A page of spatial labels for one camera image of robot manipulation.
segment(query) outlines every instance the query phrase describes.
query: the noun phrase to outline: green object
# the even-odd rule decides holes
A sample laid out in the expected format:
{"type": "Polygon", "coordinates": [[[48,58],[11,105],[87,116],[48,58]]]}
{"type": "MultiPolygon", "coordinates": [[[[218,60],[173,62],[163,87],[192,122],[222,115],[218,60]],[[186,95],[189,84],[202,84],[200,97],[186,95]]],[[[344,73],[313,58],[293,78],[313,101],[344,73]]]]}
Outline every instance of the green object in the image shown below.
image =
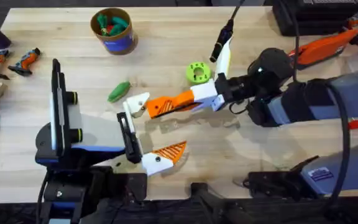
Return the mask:
{"type": "Polygon", "coordinates": [[[97,20],[98,20],[98,22],[99,22],[99,26],[100,26],[102,35],[103,35],[103,36],[109,35],[109,34],[107,33],[107,16],[106,16],[106,15],[103,15],[102,13],[100,13],[100,14],[98,15],[97,20]]]}
{"type": "Polygon", "coordinates": [[[211,78],[211,69],[204,62],[193,62],[187,66],[186,78],[192,85],[206,83],[211,78]]]}
{"type": "Polygon", "coordinates": [[[111,19],[111,22],[114,24],[114,25],[122,25],[124,27],[124,29],[126,29],[128,27],[128,23],[127,21],[125,21],[124,19],[121,19],[120,17],[113,17],[111,19]]]}
{"type": "Polygon", "coordinates": [[[110,103],[114,103],[125,96],[129,89],[131,88],[131,84],[129,82],[122,82],[113,89],[113,91],[109,94],[109,98],[107,99],[110,103]]]}
{"type": "Polygon", "coordinates": [[[114,27],[110,30],[110,36],[118,35],[122,32],[124,32],[125,27],[121,24],[116,24],[114,27]]]}

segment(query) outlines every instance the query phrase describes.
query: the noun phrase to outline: cup of green items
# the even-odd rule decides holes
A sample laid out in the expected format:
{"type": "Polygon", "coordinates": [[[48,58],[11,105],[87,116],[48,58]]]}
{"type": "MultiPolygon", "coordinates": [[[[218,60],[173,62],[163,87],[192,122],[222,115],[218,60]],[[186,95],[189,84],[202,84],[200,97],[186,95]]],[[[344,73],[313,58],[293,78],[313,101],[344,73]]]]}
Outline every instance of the cup of green items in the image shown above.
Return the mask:
{"type": "Polygon", "coordinates": [[[100,10],[92,17],[91,28],[110,54],[128,54],[137,45],[137,35],[132,29],[131,18],[123,9],[100,10]]]}

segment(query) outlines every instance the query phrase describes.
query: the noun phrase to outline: black cable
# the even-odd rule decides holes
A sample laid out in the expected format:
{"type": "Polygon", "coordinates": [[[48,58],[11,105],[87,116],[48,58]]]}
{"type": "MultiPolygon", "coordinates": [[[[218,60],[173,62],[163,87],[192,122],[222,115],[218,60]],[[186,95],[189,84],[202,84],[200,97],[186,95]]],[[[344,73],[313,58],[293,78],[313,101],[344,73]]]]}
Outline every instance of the black cable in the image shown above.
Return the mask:
{"type": "Polygon", "coordinates": [[[333,96],[339,109],[339,115],[341,116],[343,150],[342,162],[341,167],[339,168],[338,178],[336,180],[335,187],[331,196],[328,198],[327,203],[323,207],[324,212],[327,212],[339,197],[339,193],[341,192],[343,183],[345,182],[347,168],[349,167],[349,160],[351,155],[351,135],[348,123],[349,117],[347,116],[345,104],[342,100],[341,94],[338,92],[335,86],[330,83],[327,83],[326,86],[333,93],[333,96]]]}
{"type": "Polygon", "coordinates": [[[38,194],[37,200],[37,208],[35,209],[35,223],[40,224],[40,213],[41,213],[41,203],[42,203],[42,196],[44,195],[45,186],[47,185],[47,181],[49,179],[49,170],[47,169],[47,173],[45,174],[44,180],[42,181],[40,192],[38,194]]]}
{"type": "Polygon", "coordinates": [[[295,83],[298,82],[298,79],[296,78],[296,73],[297,73],[297,66],[298,66],[298,57],[299,57],[299,38],[300,38],[300,33],[299,33],[299,25],[298,25],[298,20],[296,19],[295,14],[293,13],[293,11],[290,9],[290,7],[288,6],[288,4],[283,1],[280,0],[281,4],[284,5],[287,9],[287,11],[290,13],[291,16],[291,20],[293,23],[293,27],[295,29],[295,55],[293,57],[293,73],[292,73],[292,79],[295,83]]]}
{"type": "Polygon", "coordinates": [[[118,216],[118,213],[120,211],[120,209],[122,208],[122,206],[124,206],[124,203],[122,203],[116,210],[115,214],[112,216],[112,220],[111,220],[111,223],[110,224],[113,224],[114,221],[116,220],[117,216],[118,216]]]}
{"type": "Polygon", "coordinates": [[[233,14],[231,15],[230,19],[234,19],[236,14],[237,14],[237,11],[240,9],[240,7],[243,5],[243,3],[245,2],[246,0],[240,0],[239,1],[239,4],[236,6],[236,8],[234,9],[234,12],[233,14]]]}

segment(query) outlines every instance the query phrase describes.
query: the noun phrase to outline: wooden tabletop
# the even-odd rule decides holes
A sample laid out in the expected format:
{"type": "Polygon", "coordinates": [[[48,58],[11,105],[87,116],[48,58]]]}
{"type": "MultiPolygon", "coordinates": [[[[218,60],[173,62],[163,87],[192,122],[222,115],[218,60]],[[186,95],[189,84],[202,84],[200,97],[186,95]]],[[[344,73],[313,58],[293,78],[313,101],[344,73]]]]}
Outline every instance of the wooden tabletop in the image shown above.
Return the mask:
{"type": "MultiPolygon", "coordinates": [[[[124,8],[139,36],[129,55],[110,55],[90,29],[90,19],[100,8],[11,9],[2,31],[12,40],[14,52],[7,64],[16,63],[28,50],[42,51],[31,65],[33,75],[21,77],[8,69],[8,91],[0,101],[0,203],[35,202],[45,168],[36,164],[35,137],[49,121],[48,96],[52,59],[59,59],[67,88],[77,91],[81,112],[115,120],[123,111],[122,100],[108,103],[108,94],[120,82],[130,80],[129,95],[149,91],[151,98],[176,95],[188,88],[186,66],[209,63],[220,29],[233,7],[124,8]]],[[[302,37],[301,44],[318,37],[302,37]]],[[[248,65],[267,47],[289,52],[294,38],[282,37],[271,7],[242,7],[234,26],[229,77],[246,74],[248,65]]],[[[351,70],[357,48],[348,47],[338,58],[299,73],[299,80],[328,78],[351,70]]],[[[173,113],[150,120],[135,119],[145,151],[186,140],[186,154],[179,166],[149,177],[148,199],[187,198],[192,182],[207,182],[223,197],[249,197],[232,183],[248,172],[286,170],[314,155],[338,152],[339,120],[313,121],[279,128],[256,126],[244,113],[228,110],[173,113]]],[[[352,145],[358,130],[352,131],[352,145]]],[[[104,164],[122,165],[118,172],[139,172],[140,166],[118,157],[104,164]]],[[[348,192],[358,195],[358,191],[348,192]]]]}

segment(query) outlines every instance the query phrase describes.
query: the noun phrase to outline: green spool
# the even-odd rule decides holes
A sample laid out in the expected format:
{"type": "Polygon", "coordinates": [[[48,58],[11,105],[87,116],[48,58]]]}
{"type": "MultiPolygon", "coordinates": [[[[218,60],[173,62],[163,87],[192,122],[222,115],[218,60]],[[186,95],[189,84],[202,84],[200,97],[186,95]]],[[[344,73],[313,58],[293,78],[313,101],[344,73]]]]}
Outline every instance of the green spool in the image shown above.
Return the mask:
{"type": "Polygon", "coordinates": [[[193,62],[187,66],[186,78],[192,85],[206,83],[211,78],[211,69],[204,62],[193,62]]]}

